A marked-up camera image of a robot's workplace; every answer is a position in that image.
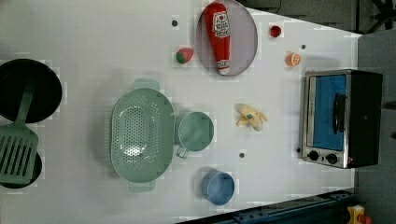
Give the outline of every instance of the toaster oven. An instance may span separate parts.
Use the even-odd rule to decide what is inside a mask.
[[[307,72],[303,160],[339,168],[378,164],[382,75]]]

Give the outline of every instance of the blue bowl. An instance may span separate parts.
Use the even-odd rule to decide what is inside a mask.
[[[233,178],[220,171],[209,172],[202,180],[202,193],[215,205],[224,205],[233,197]]]

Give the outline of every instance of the red ketchup bottle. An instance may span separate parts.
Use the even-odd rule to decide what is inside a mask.
[[[227,9],[221,3],[212,3],[205,10],[206,30],[215,52],[219,72],[230,72],[230,23]]]

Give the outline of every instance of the yellow object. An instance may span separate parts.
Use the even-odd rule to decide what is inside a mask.
[[[364,208],[360,205],[356,205],[353,207],[348,207],[347,210],[349,211],[350,214],[350,220],[348,221],[347,224],[363,224],[358,221],[359,216],[364,215]]]
[[[236,125],[250,125],[256,132],[262,130],[262,121],[268,121],[268,118],[262,113],[257,111],[255,108],[249,105],[242,105],[239,109],[239,112],[242,114],[242,117],[236,122]]]

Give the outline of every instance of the toaster oven knob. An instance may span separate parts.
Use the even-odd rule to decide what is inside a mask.
[[[319,154],[316,151],[311,151],[308,153],[309,159],[316,161],[319,158]]]
[[[330,164],[336,164],[337,163],[337,156],[334,154],[330,154],[329,156],[326,157],[326,160],[330,163]]]

